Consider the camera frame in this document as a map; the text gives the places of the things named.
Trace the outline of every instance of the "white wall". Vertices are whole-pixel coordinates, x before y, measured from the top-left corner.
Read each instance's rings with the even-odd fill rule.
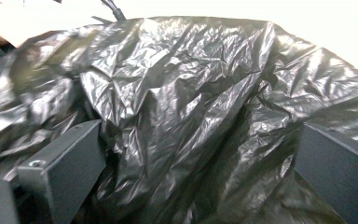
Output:
[[[21,5],[22,0],[5,0]],[[51,4],[25,0],[26,6]],[[215,16],[273,21],[358,68],[358,0],[116,0],[127,18]],[[113,20],[99,0],[63,0],[74,13]]]

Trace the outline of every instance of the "screw hole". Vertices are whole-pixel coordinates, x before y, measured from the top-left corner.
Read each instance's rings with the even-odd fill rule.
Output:
[[[44,161],[31,161],[30,166],[32,167],[41,167],[45,164]]]

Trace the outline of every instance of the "black plastic bag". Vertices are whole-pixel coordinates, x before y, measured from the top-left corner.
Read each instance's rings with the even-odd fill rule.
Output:
[[[328,50],[270,22],[156,18],[40,37],[1,74],[21,52],[46,79],[24,92],[65,76],[87,99],[71,87],[78,98],[60,103],[84,111],[89,101],[103,120],[119,157],[96,192],[107,218],[343,223],[293,169],[304,121],[358,140],[358,71]]]
[[[12,181],[16,165],[89,119],[73,56],[66,55],[89,45],[78,36],[41,35],[0,59],[0,178]]]

